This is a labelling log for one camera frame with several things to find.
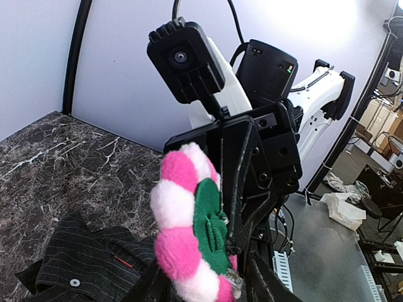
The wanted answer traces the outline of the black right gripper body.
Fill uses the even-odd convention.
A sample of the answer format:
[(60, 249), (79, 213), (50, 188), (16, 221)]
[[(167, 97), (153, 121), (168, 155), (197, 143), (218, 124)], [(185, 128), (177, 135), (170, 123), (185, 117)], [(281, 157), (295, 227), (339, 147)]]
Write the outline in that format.
[[(298, 189), (302, 168), (297, 148), (297, 134), (293, 130), (287, 107), (281, 102), (271, 103), (239, 115), (251, 116), (258, 126), (273, 177), (270, 194), (284, 196), (294, 193)], [(164, 152), (177, 150), (186, 143), (195, 142), (207, 154), (221, 175), (222, 126), (224, 121), (233, 117), (235, 116), (228, 116), (224, 120), (217, 120), (173, 136), (166, 142)]]

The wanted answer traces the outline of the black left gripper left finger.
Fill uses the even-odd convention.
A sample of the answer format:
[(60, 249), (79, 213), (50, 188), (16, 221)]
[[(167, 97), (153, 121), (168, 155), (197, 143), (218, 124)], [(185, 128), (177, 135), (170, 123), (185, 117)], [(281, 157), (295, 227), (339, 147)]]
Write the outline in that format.
[(121, 302), (161, 302), (171, 300), (171, 281), (154, 259)]

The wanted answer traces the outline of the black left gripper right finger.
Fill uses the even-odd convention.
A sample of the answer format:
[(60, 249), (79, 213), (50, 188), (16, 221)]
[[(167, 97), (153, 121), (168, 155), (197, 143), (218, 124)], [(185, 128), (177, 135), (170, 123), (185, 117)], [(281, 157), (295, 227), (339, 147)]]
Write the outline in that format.
[(271, 270), (257, 252), (250, 252), (245, 266), (247, 301), (302, 302)]

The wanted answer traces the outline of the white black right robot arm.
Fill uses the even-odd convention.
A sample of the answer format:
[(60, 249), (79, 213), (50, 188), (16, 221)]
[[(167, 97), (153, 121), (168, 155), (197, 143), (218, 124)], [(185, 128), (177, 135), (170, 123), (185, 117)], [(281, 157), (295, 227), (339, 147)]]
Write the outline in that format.
[(312, 75), (295, 84), (298, 64), (289, 54), (257, 40), (237, 50), (244, 56), (230, 96), (239, 112), (231, 115), (216, 95), (232, 65), (213, 41), (186, 36), (147, 47), (177, 101), (200, 101), (214, 117), (164, 147), (169, 156), (162, 177), (192, 197), (173, 213), (185, 214), (186, 223), (165, 223), (163, 230), (182, 234), (179, 248), (197, 257), (240, 253), (278, 198), (298, 190), (300, 162), (314, 144), (301, 136), (309, 116), (322, 111), (327, 119), (340, 119), (355, 82), (317, 60)]

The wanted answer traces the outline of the black pinstriped garment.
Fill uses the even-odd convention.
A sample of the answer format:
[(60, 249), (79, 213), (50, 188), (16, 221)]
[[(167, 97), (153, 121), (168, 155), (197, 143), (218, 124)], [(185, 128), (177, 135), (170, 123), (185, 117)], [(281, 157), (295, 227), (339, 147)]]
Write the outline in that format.
[(15, 276), (31, 293), (27, 301), (121, 301), (154, 260), (154, 241), (137, 240), (122, 226), (91, 231), (79, 213), (70, 212), (43, 258)]

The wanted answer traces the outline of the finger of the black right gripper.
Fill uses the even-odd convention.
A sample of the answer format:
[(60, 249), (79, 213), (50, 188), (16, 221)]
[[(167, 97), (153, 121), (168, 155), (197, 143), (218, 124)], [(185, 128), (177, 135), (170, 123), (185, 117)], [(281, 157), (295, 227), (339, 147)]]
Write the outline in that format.
[(273, 177), (255, 120), (239, 115), (224, 121), (220, 143), (222, 201), (227, 224), (226, 250), (240, 254), (266, 214)]

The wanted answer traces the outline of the pink white beaded brooch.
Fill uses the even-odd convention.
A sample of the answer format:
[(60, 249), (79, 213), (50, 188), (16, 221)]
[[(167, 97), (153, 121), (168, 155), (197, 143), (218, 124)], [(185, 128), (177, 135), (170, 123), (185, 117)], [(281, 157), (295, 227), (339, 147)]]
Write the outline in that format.
[(242, 279), (226, 251), (228, 218), (220, 174), (199, 145), (169, 152), (150, 195), (159, 233), (157, 263), (184, 301), (237, 301)]

